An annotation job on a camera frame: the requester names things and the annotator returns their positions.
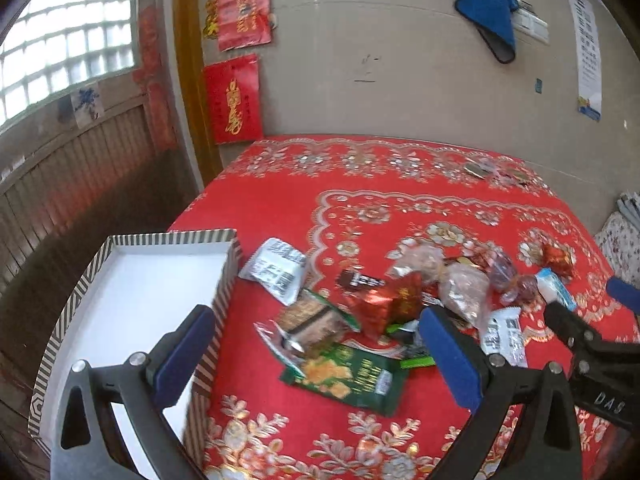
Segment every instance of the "table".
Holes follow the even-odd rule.
[[[463,169],[469,158],[482,157],[529,183],[479,180]],[[640,340],[631,312],[604,292],[612,272],[591,236],[516,158],[401,139],[271,137],[226,168],[172,230],[225,227],[238,230],[245,257],[268,237],[306,251],[308,285],[338,303],[334,280],[342,269],[383,276],[420,239],[447,256],[470,242],[501,246],[521,272],[536,272],[540,244],[556,240],[575,256],[577,277],[568,288],[582,318],[605,338]],[[209,478],[425,478],[468,418],[437,368],[412,370],[389,418],[285,386],[282,366],[253,327],[281,307],[257,283],[236,283],[209,410]],[[520,317],[529,366],[556,360],[567,370],[571,354],[545,327],[542,310],[534,301]],[[586,477],[608,423],[583,410],[577,418]],[[495,470],[515,424],[510,410],[479,478]],[[379,461],[358,452],[367,442],[382,446]]]

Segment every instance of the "red poster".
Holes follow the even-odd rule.
[[[204,67],[214,140],[240,142],[263,137],[258,57],[236,57]]]
[[[218,0],[218,47],[222,50],[271,41],[270,0]]]

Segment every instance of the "blue cloth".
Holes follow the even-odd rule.
[[[518,9],[516,0],[456,0],[456,10],[472,21],[501,63],[516,58],[516,39],[511,13]]]

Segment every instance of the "striped box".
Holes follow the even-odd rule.
[[[168,232],[137,235],[115,235],[107,238],[100,247],[94,259],[89,263],[85,272],[78,280],[73,293],[51,333],[47,348],[40,362],[40,368],[33,387],[31,397],[31,410],[28,420],[28,430],[36,443],[50,456],[50,449],[44,442],[40,430],[42,421],[42,407],[44,404],[49,378],[51,377],[56,357],[60,352],[62,341],[67,333],[75,314],[83,307],[82,299],[87,294],[90,285],[94,282],[98,273],[109,257],[117,252],[119,246],[163,246],[185,244],[212,244],[216,242],[230,242],[226,253],[226,261],[222,268],[222,274],[218,282],[211,302],[211,307],[216,314],[216,333],[207,352],[202,359],[191,380],[191,401],[186,413],[186,424],[182,434],[182,443],[188,455],[200,466],[204,455],[204,443],[207,428],[207,410],[209,408],[209,396],[216,375],[218,362],[218,350],[220,339],[225,325],[229,299],[238,275],[238,265],[241,257],[241,248],[234,229],[216,229],[188,232]]]

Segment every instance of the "white snack package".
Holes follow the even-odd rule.
[[[487,355],[502,355],[511,366],[527,368],[519,317],[519,306],[492,311],[486,329],[480,331],[480,347]]]
[[[298,298],[305,282],[307,257],[279,238],[269,238],[244,264],[238,276],[259,282],[286,306]]]

